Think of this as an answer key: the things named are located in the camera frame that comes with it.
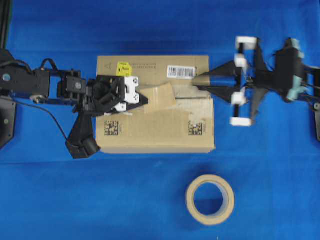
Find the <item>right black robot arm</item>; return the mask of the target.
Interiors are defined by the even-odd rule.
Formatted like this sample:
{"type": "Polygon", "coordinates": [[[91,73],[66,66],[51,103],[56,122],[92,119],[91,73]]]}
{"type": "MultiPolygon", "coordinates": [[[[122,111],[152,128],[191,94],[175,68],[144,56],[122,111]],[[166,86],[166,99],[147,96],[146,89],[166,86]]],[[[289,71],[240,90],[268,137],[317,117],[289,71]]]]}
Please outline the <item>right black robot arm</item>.
{"type": "Polygon", "coordinates": [[[277,93],[286,103],[307,102],[313,111],[319,111],[316,105],[320,95],[306,92],[308,87],[319,90],[320,69],[303,63],[304,54],[297,39],[287,38],[283,47],[275,52],[272,70],[264,61],[259,38],[238,36],[235,48],[233,60],[203,73],[203,76],[234,77],[235,85],[197,85],[198,90],[209,92],[234,107],[230,118],[232,126],[250,127],[268,92],[277,93]]]}

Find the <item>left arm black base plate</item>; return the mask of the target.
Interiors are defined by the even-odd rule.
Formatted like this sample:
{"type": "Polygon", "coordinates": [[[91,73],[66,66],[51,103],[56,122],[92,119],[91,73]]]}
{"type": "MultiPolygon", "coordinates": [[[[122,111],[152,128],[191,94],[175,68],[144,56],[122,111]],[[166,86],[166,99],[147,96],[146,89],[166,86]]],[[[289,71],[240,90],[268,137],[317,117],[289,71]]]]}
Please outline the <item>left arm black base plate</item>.
{"type": "Polygon", "coordinates": [[[0,148],[9,143],[15,135],[16,103],[7,96],[0,97],[0,148]]]}

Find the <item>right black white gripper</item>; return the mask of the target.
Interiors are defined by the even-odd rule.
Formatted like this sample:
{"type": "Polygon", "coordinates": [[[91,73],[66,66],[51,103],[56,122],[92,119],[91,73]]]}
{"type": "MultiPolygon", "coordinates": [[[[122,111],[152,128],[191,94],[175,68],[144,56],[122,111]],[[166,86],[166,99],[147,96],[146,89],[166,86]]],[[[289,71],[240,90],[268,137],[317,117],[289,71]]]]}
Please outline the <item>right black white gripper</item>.
{"type": "Polygon", "coordinates": [[[199,73],[192,84],[210,84],[211,77],[217,79],[233,79],[239,86],[207,86],[194,85],[199,91],[207,91],[234,106],[234,115],[230,124],[236,127],[250,127],[255,122],[258,109],[267,94],[267,88],[259,85],[263,74],[268,72],[264,62],[260,40],[252,36],[237,36],[235,39],[237,53],[234,60],[230,60],[212,70],[199,73]],[[250,103],[249,117],[240,117],[238,110],[243,105],[250,103]]]}

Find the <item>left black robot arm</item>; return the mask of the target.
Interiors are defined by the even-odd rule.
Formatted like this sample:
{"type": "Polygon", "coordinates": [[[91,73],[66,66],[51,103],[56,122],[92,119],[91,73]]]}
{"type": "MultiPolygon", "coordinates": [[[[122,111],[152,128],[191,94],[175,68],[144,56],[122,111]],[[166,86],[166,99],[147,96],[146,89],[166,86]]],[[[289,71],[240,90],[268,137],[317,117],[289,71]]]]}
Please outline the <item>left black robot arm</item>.
{"type": "Polygon", "coordinates": [[[97,75],[86,80],[79,70],[59,70],[51,58],[31,69],[6,50],[0,50],[0,92],[31,99],[36,104],[73,106],[74,113],[92,117],[127,112],[149,103],[136,91],[135,76],[97,75]]]}

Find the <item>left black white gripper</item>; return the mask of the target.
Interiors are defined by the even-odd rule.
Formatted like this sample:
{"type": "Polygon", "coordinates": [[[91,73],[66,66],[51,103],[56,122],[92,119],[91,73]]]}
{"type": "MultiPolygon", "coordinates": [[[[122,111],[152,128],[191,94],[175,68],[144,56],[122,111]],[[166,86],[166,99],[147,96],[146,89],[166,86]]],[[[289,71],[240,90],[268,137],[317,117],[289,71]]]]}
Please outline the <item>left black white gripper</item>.
{"type": "Polygon", "coordinates": [[[92,117],[115,115],[147,105],[149,99],[138,86],[137,76],[98,75],[87,83],[84,113],[92,117]]]}

